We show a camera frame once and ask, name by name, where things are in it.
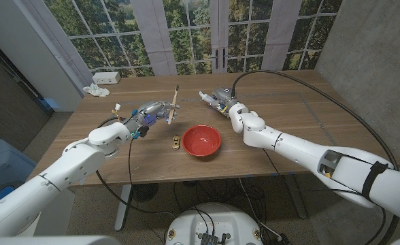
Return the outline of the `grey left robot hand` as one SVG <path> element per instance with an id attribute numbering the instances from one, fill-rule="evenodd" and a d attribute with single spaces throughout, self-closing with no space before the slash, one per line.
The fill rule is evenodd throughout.
<path id="1" fill-rule="evenodd" d="M 133 118 L 139 126 L 151 127 L 157 120 L 169 121 L 176 115 L 175 109 L 179 108 L 179 105 L 168 101 L 149 101 L 138 108 Z"/>

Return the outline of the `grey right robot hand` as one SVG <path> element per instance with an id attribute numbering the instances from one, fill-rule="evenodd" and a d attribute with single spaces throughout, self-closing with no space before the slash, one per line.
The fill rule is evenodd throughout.
<path id="1" fill-rule="evenodd" d="M 223 115 L 228 116 L 230 108 L 238 103 L 236 97 L 231 96 L 231 88 L 217 88 L 212 92 L 212 98 L 217 101 L 214 107 Z"/>

